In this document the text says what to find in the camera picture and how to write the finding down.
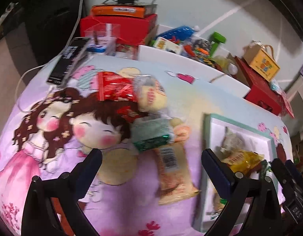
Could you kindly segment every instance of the cartoon printed tablecloth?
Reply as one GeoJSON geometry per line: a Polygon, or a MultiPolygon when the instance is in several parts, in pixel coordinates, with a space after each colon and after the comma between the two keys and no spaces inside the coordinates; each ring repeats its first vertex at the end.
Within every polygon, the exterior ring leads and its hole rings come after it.
{"type": "Polygon", "coordinates": [[[151,74],[163,85],[169,115],[180,118],[192,129],[185,149],[197,187],[204,113],[218,113],[267,132],[275,144],[283,144],[287,159],[292,159],[289,134],[279,117],[201,80],[200,68],[190,72],[182,66],[95,56],[74,73],[65,96],[54,91],[41,103],[49,89],[45,80],[54,64],[41,70],[20,97],[22,108],[33,111],[24,114],[15,106],[0,138],[0,213],[16,233],[20,234],[32,176],[57,178],[83,161],[92,148],[99,148],[107,153],[122,149],[124,159],[133,168],[125,170],[120,166],[118,173],[129,180],[117,186],[96,177],[80,200],[84,213],[101,236],[202,235],[191,227],[196,197],[158,205],[154,153],[149,150],[138,154],[128,139],[129,124],[115,115],[124,106],[139,112],[137,106],[132,102],[98,104],[94,92],[99,71],[151,74]]]}

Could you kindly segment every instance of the green toy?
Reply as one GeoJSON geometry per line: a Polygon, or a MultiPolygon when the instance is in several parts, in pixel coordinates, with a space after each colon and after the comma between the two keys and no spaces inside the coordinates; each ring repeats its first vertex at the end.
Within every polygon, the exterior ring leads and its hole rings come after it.
{"type": "Polygon", "coordinates": [[[226,42],[226,38],[224,36],[222,36],[221,34],[214,32],[210,38],[209,38],[210,42],[214,42],[211,48],[211,51],[209,53],[209,56],[212,57],[214,52],[217,50],[218,45],[220,43],[225,43],[226,42]]]}

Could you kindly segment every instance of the brown hair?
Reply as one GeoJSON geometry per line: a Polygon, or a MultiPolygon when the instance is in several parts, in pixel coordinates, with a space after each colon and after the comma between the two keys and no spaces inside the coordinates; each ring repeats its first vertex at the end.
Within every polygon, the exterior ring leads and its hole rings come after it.
{"type": "Polygon", "coordinates": [[[48,141],[48,156],[47,158],[55,157],[55,152],[59,148],[63,148],[64,145],[72,138],[72,125],[69,124],[69,119],[71,118],[72,111],[75,107],[82,103],[83,97],[80,95],[79,91],[74,88],[66,88],[61,91],[55,92],[42,103],[42,101],[34,104],[31,109],[33,111],[27,114],[18,129],[14,132],[13,144],[18,144],[18,151],[22,149],[22,145],[28,140],[30,134],[35,134],[38,132],[37,128],[37,118],[41,111],[47,108],[50,104],[55,101],[67,101],[71,102],[71,108],[65,112],[59,121],[59,127],[55,131],[44,132],[43,136],[48,141]]]}
{"type": "Polygon", "coordinates": [[[148,114],[146,112],[140,112],[138,105],[132,101],[112,101],[105,100],[99,101],[97,99],[97,93],[91,93],[83,102],[75,106],[73,117],[77,117],[85,113],[94,113],[96,120],[101,120],[105,124],[111,124],[114,128],[121,126],[121,141],[130,138],[130,120],[127,119],[128,110],[136,117],[145,117],[148,114]]]}

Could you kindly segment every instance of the screw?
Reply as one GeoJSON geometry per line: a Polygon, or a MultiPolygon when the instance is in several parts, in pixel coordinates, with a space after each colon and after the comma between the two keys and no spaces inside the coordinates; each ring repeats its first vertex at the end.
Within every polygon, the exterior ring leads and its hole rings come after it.
{"type": "Polygon", "coordinates": [[[63,173],[61,174],[61,177],[62,177],[62,178],[68,178],[69,175],[70,175],[69,172],[63,172],[63,173]]]}
{"type": "Polygon", "coordinates": [[[272,181],[272,179],[269,176],[265,176],[264,179],[266,182],[269,182],[269,183],[272,181]]]}
{"type": "Polygon", "coordinates": [[[31,180],[36,183],[38,181],[38,179],[39,179],[38,176],[33,176],[31,180]]]}
{"type": "Polygon", "coordinates": [[[235,176],[236,176],[237,178],[243,178],[243,174],[242,174],[241,172],[236,172],[236,173],[235,173],[235,176]]]}

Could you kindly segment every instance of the pink dress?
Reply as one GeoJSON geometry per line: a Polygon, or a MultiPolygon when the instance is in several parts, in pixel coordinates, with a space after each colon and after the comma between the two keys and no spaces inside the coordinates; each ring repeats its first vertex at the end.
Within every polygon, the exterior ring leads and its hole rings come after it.
{"type": "Polygon", "coordinates": [[[31,179],[40,175],[44,149],[30,141],[23,144],[0,172],[0,211],[6,223],[20,233],[22,212],[31,179]]]}

